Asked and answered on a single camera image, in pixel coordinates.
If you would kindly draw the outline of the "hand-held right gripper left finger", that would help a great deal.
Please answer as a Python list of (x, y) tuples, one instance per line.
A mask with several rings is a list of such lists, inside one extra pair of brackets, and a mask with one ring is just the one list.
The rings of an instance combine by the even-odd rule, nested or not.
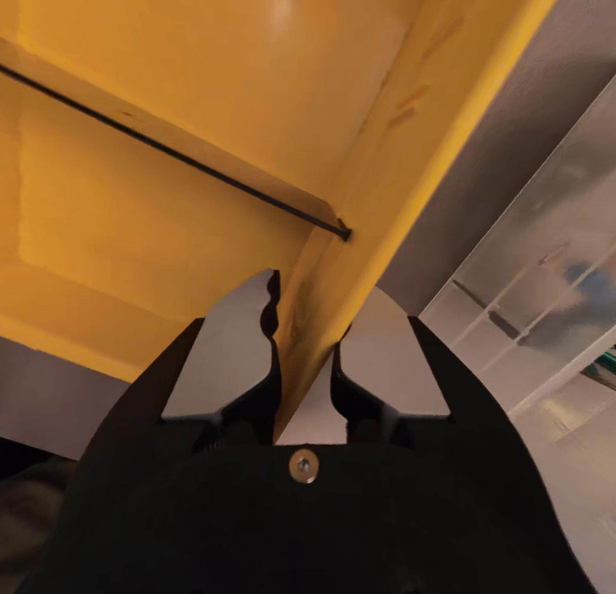
[(227, 293), (206, 314), (161, 414), (168, 422), (208, 421), (221, 436), (251, 425), (273, 442), (281, 403), (277, 344), (280, 272), (266, 269)]

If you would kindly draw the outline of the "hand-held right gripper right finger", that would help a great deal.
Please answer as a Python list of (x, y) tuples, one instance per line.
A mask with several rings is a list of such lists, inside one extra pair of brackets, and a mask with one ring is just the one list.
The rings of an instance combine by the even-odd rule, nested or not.
[(330, 395), (349, 441), (364, 421), (389, 442), (408, 418), (450, 415), (407, 314), (378, 287), (335, 345)]

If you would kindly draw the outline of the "clear plastic bin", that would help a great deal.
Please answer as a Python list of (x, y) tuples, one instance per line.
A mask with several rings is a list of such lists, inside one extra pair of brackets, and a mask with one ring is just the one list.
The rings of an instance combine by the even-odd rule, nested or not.
[(567, 385), (615, 342), (615, 78), (420, 318), (530, 445), (611, 407)]

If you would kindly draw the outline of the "yellow plastic bin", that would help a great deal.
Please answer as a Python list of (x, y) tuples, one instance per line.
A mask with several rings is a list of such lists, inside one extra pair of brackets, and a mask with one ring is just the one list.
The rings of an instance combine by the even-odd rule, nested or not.
[(1, 0), (1, 336), (134, 380), (281, 272), (281, 435), (558, 0)]

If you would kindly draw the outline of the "thin black rod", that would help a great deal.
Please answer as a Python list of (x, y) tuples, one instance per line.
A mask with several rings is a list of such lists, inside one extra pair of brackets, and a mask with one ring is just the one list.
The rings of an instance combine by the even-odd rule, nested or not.
[(308, 211), (300, 209), (297, 206), (290, 205), (287, 202), (284, 202), (283, 200), (277, 197), (274, 197), (271, 194), (267, 194), (266, 192), (260, 191), (257, 188), (252, 187), (244, 182), (241, 182), (240, 180), (228, 174), (225, 174), (215, 168), (205, 165), (202, 162), (199, 162), (197, 159), (189, 157), (188, 155), (180, 151), (177, 151), (165, 145), (164, 143), (161, 143), (155, 140), (154, 138), (147, 136), (146, 134), (143, 134), (133, 128), (130, 128), (120, 123), (119, 121), (113, 120), (109, 116), (106, 116), (103, 113), (94, 110), (93, 108), (80, 104), (79, 102), (71, 99), (70, 97), (64, 96), (63, 94), (55, 90), (52, 90), (44, 86), (40, 82), (37, 82), (31, 78), (28, 78), (27, 76), (3, 64), (1, 64), (1, 74), (12, 79), (13, 81), (16, 81), (32, 90), (35, 90), (45, 95), (46, 97), (51, 98), (52, 100), (55, 100), (65, 105), (68, 108), (71, 108), (72, 110), (80, 112), (81, 114), (93, 120), (98, 121), (99, 123), (102, 123), (103, 125), (124, 134), (125, 136), (128, 136), (146, 146), (149, 146), (155, 151), (163, 153), (167, 155), (168, 157), (178, 162), (181, 162), (184, 165), (187, 165), (188, 167), (196, 169), (197, 171), (203, 174), (206, 174), (220, 182), (223, 182), (226, 185), (233, 187), (234, 189), (239, 190), (242, 193), (251, 196), (252, 198), (257, 199), (258, 201), (262, 203), (273, 206), (276, 209), (281, 210), (287, 214), (290, 214), (296, 218), (299, 218), (300, 220), (308, 222), (317, 228), (326, 230), (327, 232), (330, 232), (334, 234), (335, 236), (339, 237), (343, 242), (347, 242), (352, 235), (352, 229), (347, 227), (344, 224), (344, 221), (337, 217), (321, 218), (314, 214), (309, 213)]

